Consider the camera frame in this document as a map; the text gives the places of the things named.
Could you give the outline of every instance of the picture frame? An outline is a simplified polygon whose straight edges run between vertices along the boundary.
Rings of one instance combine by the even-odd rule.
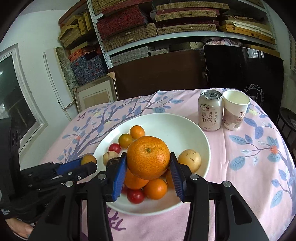
[[[110,72],[75,89],[78,112],[97,105],[118,101],[115,73]]]

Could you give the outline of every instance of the can lid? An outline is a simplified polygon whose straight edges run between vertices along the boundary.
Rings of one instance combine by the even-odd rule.
[[[200,95],[210,100],[218,100],[222,98],[222,94],[216,90],[203,90]]]

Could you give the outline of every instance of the cherry tomato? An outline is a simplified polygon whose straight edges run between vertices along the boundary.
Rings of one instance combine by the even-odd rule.
[[[144,201],[145,195],[141,189],[128,189],[127,198],[131,203],[141,203]]]
[[[119,154],[120,153],[120,150],[121,150],[121,147],[120,147],[120,145],[119,144],[117,144],[117,143],[113,143],[113,144],[111,144],[110,146],[109,146],[109,148],[108,148],[108,151],[115,151],[117,154]]]
[[[127,187],[126,185],[123,185],[123,186],[122,186],[122,189],[121,189],[121,193],[122,193],[122,194],[126,194],[127,191],[128,191],[128,187]]]

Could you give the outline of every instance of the orange flower print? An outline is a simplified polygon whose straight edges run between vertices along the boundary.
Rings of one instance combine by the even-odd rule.
[[[270,151],[272,154],[277,154],[279,152],[279,150],[277,149],[277,146],[271,146]]]

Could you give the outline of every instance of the window frame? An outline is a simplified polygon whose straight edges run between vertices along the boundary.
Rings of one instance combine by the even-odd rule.
[[[19,155],[21,156],[31,146],[34,140],[41,134],[41,132],[45,129],[45,127],[48,124],[45,118],[43,117],[41,111],[39,110],[33,98],[32,92],[30,91],[24,71],[22,69],[18,44],[14,44],[11,47],[0,52],[0,62],[8,58],[9,56],[12,56],[15,74],[22,94],[24,96],[24,99],[36,120],[36,123],[27,131],[27,133],[20,140]]]

